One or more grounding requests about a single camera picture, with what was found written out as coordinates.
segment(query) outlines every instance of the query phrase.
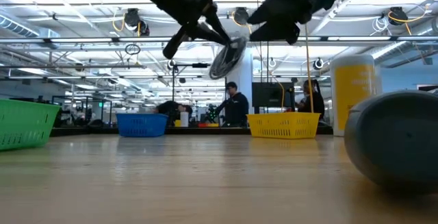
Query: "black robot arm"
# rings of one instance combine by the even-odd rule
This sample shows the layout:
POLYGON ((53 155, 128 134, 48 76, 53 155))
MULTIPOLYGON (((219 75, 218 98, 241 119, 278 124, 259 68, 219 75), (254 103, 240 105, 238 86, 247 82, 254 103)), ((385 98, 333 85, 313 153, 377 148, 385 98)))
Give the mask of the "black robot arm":
POLYGON ((249 17, 248 23, 264 23, 250 35, 251 41, 286 40, 294 44, 300 35, 297 23, 305 24, 312 14, 330 9, 336 0, 265 0, 249 17))
POLYGON ((230 43, 231 39, 225 32, 219 21, 217 7, 213 0, 151 0, 157 7, 171 17, 180 25, 181 29, 175 34, 163 50, 166 58, 172 59, 178 50, 179 45, 189 38, 201 38, 214 41, 222 45, 230 43), (198 23, 201 16, 206 18, 208 26, 198 23))

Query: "black jacket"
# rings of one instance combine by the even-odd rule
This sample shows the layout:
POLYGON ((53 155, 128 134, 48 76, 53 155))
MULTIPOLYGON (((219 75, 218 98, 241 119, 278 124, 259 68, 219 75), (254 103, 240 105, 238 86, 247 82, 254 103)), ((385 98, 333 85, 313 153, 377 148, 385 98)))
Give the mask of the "black jacket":
POLYGON ((225 108, 225 123, 246 126, 249 104, 248 99, 242 93, 239 92, 220 104, 216 113, 223 108, 225 108))
MULTIPOLYGON (((313 92, 312 97, 313 97, 313 111, 315 113, 321 114, 320 119, 322 119, 325 113, 324 98, 322 98, 322 95, 318 92, 313 92)), ((304 106, 302 108, 299 108, 298 111, 311 112, 310 95, 304 101, 304 106)))
POLYGON ((165 103, 159 104, 157 109, 160 114, 172 115, 178 112, 179 103, 175 101, 167 101, 165 103))

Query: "gray round object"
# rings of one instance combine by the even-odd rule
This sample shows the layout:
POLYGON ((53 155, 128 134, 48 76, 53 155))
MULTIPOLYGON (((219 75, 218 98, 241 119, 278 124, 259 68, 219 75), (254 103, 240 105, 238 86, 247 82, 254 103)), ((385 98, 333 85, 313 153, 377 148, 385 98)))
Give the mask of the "gray round object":
POLYGON ((221 79, 227 76, 244 57, 246 49, 246 38, 233 39, 218 53, 210 67, 209 76, 211 79, 221 79))
POLYGON ((345 146, 352 163, 388 190, 438 192, 438 97, 400 91, 351 109, 345 146))

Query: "green basket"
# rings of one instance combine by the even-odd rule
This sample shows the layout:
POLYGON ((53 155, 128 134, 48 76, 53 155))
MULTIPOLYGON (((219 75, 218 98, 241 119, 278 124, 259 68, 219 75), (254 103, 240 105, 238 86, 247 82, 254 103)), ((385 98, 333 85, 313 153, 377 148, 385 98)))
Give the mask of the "green basket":
POLYGON ((60 107, 0 99, 0 151, 43 146, 60 107))

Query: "desk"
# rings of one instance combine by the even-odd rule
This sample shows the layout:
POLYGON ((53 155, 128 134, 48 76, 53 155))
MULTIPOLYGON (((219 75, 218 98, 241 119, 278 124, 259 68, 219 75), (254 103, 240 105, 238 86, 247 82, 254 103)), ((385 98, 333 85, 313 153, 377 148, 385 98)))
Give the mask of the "desk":
POLYGON ((51 138, 0 154, 0 214, 28 223, 438 223, 438 197, 391 197, 341 138, 51 138))

